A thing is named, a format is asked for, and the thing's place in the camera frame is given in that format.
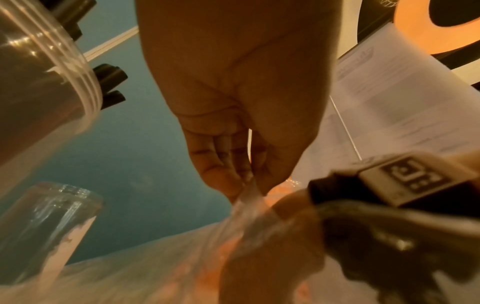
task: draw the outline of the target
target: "finger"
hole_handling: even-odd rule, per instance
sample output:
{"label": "finger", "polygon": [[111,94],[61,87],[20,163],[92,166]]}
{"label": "finger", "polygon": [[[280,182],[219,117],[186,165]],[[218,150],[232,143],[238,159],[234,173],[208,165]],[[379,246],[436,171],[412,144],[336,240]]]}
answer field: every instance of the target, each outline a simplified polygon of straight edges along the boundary
{"label": "finger", "polygon": [[233,167],[245,184],[249,183],[253,177],[249,160],[248,141],[248,129],[237,132],[231,137],[230,152]]}
{"label": "finger", "polygon": [[257,174],[260,169],[265,164],[265,160],[267,159],[267,147],[268,143],[266,140],[260,135],[259,132],[253,131],[251,135],[251,170],[253,174]]}
{"label": "finger", "polygon": [[[238,195],[243,188],[242,180],[233,167],[228,164],[226,155],[220,154],[221,160],[217,154],[214,138],[187,130],[183,130],[183,133],[185,134],[190,159],[204,183],[220,191],[226,197]],[[224,144],[217,142],[220,150],[224,148],[222,147]]]}
{"label": "finger", "polygon": [[286,181],[294,170],[303,149],[297,146],[267,148],[266,159],[255,179],[260,192],[266,195],[273,187]]}

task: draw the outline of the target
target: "white paper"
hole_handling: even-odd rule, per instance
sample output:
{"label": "white paper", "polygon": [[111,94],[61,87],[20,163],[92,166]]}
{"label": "white paper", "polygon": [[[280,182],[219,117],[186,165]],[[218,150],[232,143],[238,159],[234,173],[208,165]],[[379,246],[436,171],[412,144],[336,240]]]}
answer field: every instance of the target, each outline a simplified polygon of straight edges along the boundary
{"label": "white paper", "polygon": [[340,116],[329,105],[292,175],[302,183],[356,161],[354,146],[361,158],[480,147],[480,93],[392,24],[339,60],[331,97]]}

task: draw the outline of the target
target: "orange circle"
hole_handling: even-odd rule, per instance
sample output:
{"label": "orange circle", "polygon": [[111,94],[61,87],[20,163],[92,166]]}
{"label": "orange circle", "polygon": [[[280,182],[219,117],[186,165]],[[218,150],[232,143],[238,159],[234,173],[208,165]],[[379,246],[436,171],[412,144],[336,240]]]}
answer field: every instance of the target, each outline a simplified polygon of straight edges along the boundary
{"label": "orange circle", "polygon": [[480,40],[480,18],[453,26],[439,27],[430,19],[430,0],[400,0],[394,24],[408,39],[429,54],[466,47]]}

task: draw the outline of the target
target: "teal surface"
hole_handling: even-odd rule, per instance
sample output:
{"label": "teal surface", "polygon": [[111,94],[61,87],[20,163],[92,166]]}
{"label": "teal surface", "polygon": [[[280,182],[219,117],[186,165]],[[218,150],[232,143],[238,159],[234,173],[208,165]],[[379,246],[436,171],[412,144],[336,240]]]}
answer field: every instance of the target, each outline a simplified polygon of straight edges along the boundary
{"label": "teal surface", "polygon": [[84,53],[137,25],[135,0],[96,0],[78,23],[83,36],[76,42]]}
{"label": "teal surface", "polygon": [[91,63],[121,68],[126,102],[101,112],[94,126],[66,146],[5,200],[30,185],[54,181],[102,195],[107,208],[69,263],[105,255],[225,218],[228,201],[195,172],[182,131],[142,58],[138,36]]}

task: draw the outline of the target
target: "plastic jar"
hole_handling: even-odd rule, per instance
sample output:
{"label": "plastic jar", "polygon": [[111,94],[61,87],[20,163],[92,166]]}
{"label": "plastic jar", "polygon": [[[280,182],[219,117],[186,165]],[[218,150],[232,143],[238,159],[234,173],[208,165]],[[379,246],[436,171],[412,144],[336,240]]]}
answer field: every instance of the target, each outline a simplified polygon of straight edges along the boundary
{"label": "plastic jar", "polygon": [[37,0],[0,0],[0,196],[102,105],[93,71]]}

